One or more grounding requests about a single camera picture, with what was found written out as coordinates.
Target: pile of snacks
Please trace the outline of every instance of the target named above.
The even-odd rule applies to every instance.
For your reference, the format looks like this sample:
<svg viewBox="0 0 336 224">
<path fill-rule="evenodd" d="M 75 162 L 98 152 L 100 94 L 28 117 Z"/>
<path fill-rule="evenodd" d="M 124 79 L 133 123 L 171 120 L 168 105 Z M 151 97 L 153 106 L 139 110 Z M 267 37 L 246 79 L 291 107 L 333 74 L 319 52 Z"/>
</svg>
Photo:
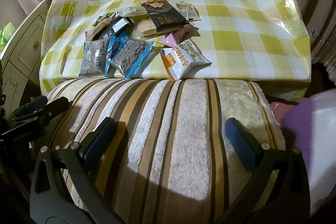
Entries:
<svg viewBox="0 0 336 224">
<path fill-rule="evenodd" d="M 197 20 L 201 19 L 192 4 L 169 0 L 143 1 L 102 15 L 85 32 L 80 76 L 107 77 L 114 67 L 123 77 L 131 77 L 154 44 L 137 37 L 163 34 L 159 42 L 164 45 L 160 49 L 163 64 L 170 79 L 179 80 L 196 65 L 210 64 L 191 39 L 184 41 L 187 33 L 196 30 L 190 22 Z"/>
</svg>

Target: pink wrapper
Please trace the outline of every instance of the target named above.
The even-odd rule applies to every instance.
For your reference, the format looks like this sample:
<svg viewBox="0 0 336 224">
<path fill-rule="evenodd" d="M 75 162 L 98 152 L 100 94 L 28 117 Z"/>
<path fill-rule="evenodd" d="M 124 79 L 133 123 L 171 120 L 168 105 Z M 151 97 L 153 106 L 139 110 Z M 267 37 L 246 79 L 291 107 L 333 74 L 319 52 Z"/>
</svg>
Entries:
<svg viewBox="0 0 336 224">
<path fill-rule="evenodd" d="M 178 44 L 182 42 L 185 35 L 192 30 L 194 30 L 193 26 L 183 28 L 177 31 L 167 32 L 163 35 L 160 43 L 175 48 Z"/>
</svg>

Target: table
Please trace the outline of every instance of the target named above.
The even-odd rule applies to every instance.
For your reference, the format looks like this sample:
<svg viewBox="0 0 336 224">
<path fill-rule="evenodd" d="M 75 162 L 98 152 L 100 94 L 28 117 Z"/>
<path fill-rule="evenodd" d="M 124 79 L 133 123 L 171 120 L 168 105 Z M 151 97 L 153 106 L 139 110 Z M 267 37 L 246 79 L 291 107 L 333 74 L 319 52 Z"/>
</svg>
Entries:
<svg viewBox="0 0 336 224">
<path fill-rule="evenodd" d="M 139 1 L 142 0 L 53 0 L 42 37 L 42 93 L 78 77 L 84 31 L 99 15 Z M 187 77 L 281 81 L 286 87 L 285 99 L 307 87 L 310 42 L 296 0 L 178 1 L 192 3 L 198 10 L 202 19 L 196 22 L 200 36 L 192 39 L 212 62 Z M 141 76 L 168 78 L 159 55 Z"/>
</svg>

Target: black snack package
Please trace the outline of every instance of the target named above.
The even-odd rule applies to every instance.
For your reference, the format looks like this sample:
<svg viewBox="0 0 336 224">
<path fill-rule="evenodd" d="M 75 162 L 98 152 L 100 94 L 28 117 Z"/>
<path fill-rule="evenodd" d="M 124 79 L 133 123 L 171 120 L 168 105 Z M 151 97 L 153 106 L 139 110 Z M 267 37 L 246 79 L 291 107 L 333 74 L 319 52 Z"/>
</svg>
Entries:
<svg viewBox="0 0 336 224">
<path fill-rule="evenodd" d="M 147 1 L 144 6 L 157 32 L 173 26 L 183 28 L 185 24 L 188 24 L 187 20 L 167 0 Z"/>
<path fill-rule="evenodd" d="M 121 17 L 113 15 L 112 21 L 109 25 L 107 25 L 102 32 L 97 34 L 94 37 L 95 40 L 104 39 L 105 37 L 111 36 L 119 36 L 123 31 L 125 31 L 128 27 L 133 26 L 133 22 L 128 17 Z"/>
</svg>

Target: green bag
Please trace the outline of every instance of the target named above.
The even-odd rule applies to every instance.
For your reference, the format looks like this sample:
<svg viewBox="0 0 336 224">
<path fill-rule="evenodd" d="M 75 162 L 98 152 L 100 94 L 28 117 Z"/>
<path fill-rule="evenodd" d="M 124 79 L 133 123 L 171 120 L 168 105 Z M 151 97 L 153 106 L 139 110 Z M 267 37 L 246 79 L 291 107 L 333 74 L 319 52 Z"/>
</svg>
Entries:
<svg viewBox="0 0 336 224">
<path fill-rule="evenodd" d="M 2 52 L 5 45 L 15 32 L 14 25 L 9 22 L 5 27 L 0 30 L 0 51 Z"/>
</svg>

